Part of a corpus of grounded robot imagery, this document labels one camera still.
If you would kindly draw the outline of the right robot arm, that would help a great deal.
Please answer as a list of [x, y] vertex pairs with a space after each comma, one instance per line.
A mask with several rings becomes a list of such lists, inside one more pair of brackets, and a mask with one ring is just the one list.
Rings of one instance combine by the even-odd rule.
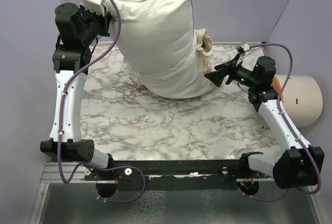
[[244, 68], [238, 60], [237, 55], [204, 76], [217, 87], [232, 81], [246, 86], [249, 102], [270, 127], [282, 152], [278, 159], [260, 152], [242, 154], [239, 174], [250, 178], [260, 172], [273, 178], [281, 189], [316, 186], [319, 191], [324, 152], [321, 147], [313, 147], [301, 135], [271, 85], [276, 72], [274, 59], [267, 56], [258, 58], [252, 71]]

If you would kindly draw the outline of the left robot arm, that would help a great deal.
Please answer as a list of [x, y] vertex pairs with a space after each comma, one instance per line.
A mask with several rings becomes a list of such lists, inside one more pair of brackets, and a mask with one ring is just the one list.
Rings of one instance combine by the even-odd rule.
[[111, 15], [98, 15], [74, 3], [59, 5], [54, 11], [59, 30], [56, 50], [52, 56], [56, 73], [57, 99], [49, 140], [40, 144], [40, 150], [53, 159], [81, 162], [96, 168], [104, 180], [113, 177], [115, 168], [110, 156], [97, 150], [91, 139], [81, 135], [81, 102], [93, 51], [90, 45], [98, 36], [109, 36]]

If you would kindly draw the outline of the white pillow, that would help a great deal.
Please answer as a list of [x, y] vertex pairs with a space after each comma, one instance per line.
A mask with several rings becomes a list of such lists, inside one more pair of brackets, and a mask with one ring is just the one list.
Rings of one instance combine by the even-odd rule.
[[187, 99], [210, 91], [203, 58], [197, 52], [192, 0], [114, 0], [107, 2], [114, 38], [128, 71], [153, 94]]

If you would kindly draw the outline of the grey pillowcase with cream trim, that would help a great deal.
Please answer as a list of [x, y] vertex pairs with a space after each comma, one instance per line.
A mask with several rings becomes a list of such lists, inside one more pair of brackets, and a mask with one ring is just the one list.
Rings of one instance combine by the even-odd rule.
[[173, 68], [142, 75], [124, 61], [127, 73], [136, 77], [138, 85], [161, 97], [188, 99], [202, 96], [215, 88], [204, 76], [211, 71], [208, 52], [212, 49], [212, 40], [206, 29], [199, 29], [194, 30], [193, 43], [193, 51]]

